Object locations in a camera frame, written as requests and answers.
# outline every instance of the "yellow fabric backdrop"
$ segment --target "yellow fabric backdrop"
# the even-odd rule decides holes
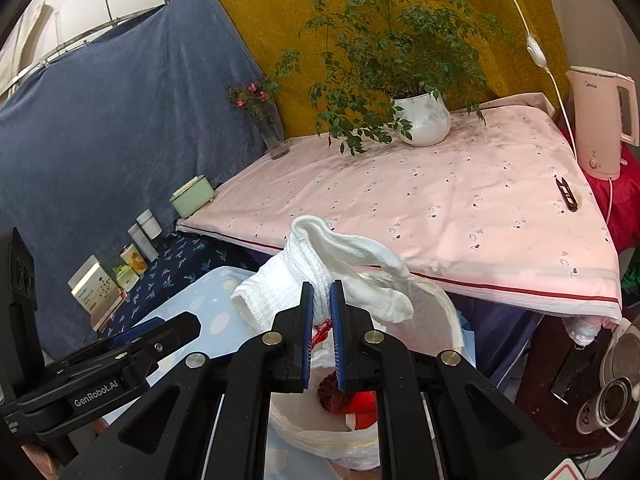
[[[535,66],[524,46],[526,32],[511,0],[468,0],[474,10],[490,12],[510,31],[516,43],[512,51],[499,40],[476,41],[488,79],[486,98],[503,97],[520,92],[543,91],[557,105],[553,85],[541,69]],[[314,134],[317,111],[309,102],[308,89],[324,75],[317,54],[324,50],[324,38],[298,32],[312,15],[312,0],[220,0],[242,35],[247,47],[262,70],[273,71],[281,50],[300,51],[302,75],[284,80],[278,98],[278,109],[286,137]],[[569,83],[564,45],[551,0],[518,0],[532,32],[546,53],[548,65],[556,76],[563,97]]]

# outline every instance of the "kettle lid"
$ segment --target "kettle lid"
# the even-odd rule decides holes
[[[609,70],[601,70],[599,68],[591,68],[589,66],[572,66],[571,70],[575,72],[581,72],[588,75],[597,75],[600,77],[615,77],[620,79],[626,79],[627,81],[633,81],[632,78],[626,75],[618,74],[616,72],[610,72]]]

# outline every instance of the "silver screw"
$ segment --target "silver screw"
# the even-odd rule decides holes
[[[282,336],[280,335],[279,332],[267,332],[265,335],[262,336],[262,342],[265,345],[277,345],[280,344],[280,342],[282,341]]]
[[[207,361],[207,358],[204,357],[203,354],[199,354],[196,352],[196,353],[187,355],[187,358],[185,359],[184,363],[189,368],[200,368],[206,361]]]
[[[460,361],[462,361],[462,357],[460,357],[460,354],[458,352],[455,352],[453,350],[445,350],[440,355],[440,360],[447,366],[458,366],[460,364]]]
[[[377,345],[385,340],[385,335],[380,330],[369,330],[364,333],[364,341]]]

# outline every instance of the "pink kettle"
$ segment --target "pink kettle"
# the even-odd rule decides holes
[[[636,84],[615,72],[572,66],[575,149],[583,170],[601,180],[620,176],[620,141],[640,145]]]

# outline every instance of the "gray-blue fabric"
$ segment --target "gray-blue fabric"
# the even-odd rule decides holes
[[[168,227],[182,184],[224,182],[265,152],[227,99],[259,75],[219,1],[170,0],[57,58],[0,109],[0,224],[33,254],[53,357],[95,338],[67,284],[91,254],[111,270],[140,213]]]

